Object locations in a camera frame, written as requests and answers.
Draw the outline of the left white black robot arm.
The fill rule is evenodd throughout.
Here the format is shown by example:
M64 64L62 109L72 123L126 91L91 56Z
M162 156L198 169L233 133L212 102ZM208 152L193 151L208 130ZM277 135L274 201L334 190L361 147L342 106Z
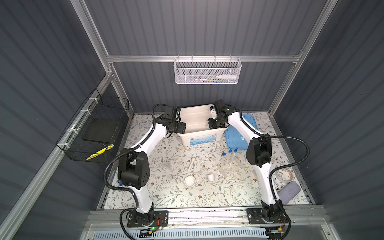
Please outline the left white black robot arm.
M152 108L149 131L119 159L118 180L133 195L134 213L140 224L148 226L155 218L154 203L147 188L151 174L149 156L160 140L173 133L183 134L185 130L180 108L156 104Z

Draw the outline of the small white ceramic crucible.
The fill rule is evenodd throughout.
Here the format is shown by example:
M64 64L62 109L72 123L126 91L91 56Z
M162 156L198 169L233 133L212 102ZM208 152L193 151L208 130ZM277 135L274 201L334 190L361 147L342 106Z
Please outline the small white ceramic crucible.
M216 175L215 174L208 174L207 175L208 182L214 183L216 181Z

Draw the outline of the white plastic storage bin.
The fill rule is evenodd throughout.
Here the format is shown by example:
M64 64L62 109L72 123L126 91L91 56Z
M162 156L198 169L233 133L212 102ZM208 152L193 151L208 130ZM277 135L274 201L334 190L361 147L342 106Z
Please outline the white plastic storage bin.
M209 119L216 117L213 104L181 108L181 122L186 123L184 134L178 134L184 147L213 143L222 139L229 125L210 129Z

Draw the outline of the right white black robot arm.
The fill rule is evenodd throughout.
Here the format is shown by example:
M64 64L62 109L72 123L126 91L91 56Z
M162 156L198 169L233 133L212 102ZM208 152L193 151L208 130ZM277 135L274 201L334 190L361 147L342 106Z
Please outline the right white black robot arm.
M272 139L254 128L244 117L242 111L222 100L213 103L210 108L213 117L208 120L211 129L221 127L234 127L247 141L246 159L256 171L257 180L261 189L262 210L264 222L271 224L283 214L282 201L274 188L274 181L270 177Z

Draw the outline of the white ceramic mortar bowl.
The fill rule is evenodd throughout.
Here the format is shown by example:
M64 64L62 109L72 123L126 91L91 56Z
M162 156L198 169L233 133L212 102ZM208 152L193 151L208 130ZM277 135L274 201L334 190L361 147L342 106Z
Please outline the white ceramic mortar bowl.
M184 179L184 184L186 187L193 187L196 184L196 179L193 176L187 176Z

